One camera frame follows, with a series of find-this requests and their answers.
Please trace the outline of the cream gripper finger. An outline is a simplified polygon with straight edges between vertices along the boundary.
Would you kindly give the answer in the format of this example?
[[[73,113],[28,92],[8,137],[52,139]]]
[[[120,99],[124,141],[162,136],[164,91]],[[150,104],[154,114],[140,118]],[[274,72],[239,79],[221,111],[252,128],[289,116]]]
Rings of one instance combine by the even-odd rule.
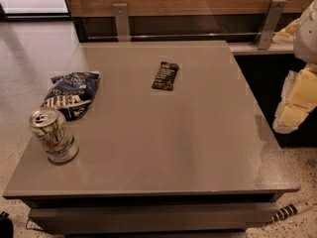
[[[279,32],[277,32],[273,36],[272,41],[277,44],[282,44],[282,43],[292,44],[298,22],[299,22],[299,19],[295,19],[294,21],[289,23],[285,28],[281,29]]]
[[[279,134],[289,134],[317,107],[317,64],[308,63],[300,72],[291,70],[280,96],[272,128]]]

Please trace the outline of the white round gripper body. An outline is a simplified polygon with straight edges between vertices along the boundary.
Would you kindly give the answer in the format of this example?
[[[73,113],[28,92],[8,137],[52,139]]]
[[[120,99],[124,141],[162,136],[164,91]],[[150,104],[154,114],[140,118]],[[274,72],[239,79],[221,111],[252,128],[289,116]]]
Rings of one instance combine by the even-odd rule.
[[[294,54],[307,63],[317,63],[317,0],[301,14],[294,36]]]

